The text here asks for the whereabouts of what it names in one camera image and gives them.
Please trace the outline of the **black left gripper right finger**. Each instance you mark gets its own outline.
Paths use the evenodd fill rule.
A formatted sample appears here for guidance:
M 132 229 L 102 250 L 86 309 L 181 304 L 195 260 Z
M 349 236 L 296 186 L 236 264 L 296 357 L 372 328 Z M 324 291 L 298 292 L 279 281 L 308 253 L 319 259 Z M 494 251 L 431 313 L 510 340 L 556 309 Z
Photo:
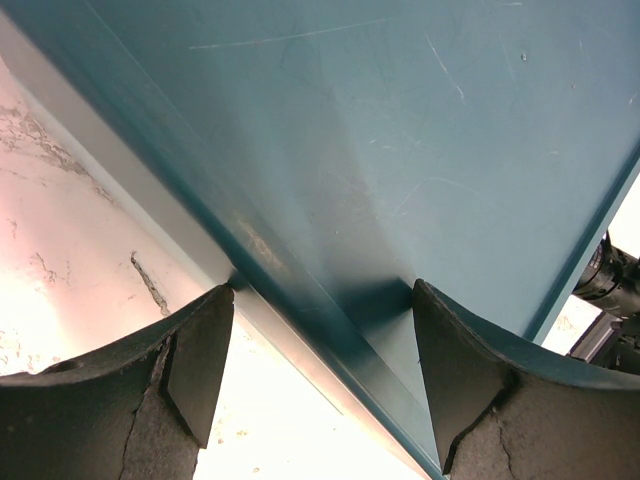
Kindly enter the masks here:
M 638 376 L 549 351 L 422 279 L 412 312 L 444 475 L 638 478 Z

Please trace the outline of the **teal drawer organizer box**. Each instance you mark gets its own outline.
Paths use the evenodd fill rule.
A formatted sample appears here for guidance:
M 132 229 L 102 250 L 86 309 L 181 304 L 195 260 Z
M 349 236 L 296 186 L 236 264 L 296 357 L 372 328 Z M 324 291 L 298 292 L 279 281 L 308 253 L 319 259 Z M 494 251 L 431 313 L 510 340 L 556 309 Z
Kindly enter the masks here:
M 424 279 L 541 343 L 639 171 L 635 1 L 5 1 L 18 81 L 425 471 Z

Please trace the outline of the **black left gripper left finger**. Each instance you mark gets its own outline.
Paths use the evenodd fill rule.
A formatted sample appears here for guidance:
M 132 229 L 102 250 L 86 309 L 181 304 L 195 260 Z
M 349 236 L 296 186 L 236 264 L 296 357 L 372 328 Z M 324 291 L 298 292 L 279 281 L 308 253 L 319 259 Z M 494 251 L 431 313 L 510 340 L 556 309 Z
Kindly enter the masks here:
M 190 479 L 227 359 L 234 292 L 38 374 L 1 379 L 4 479 Z

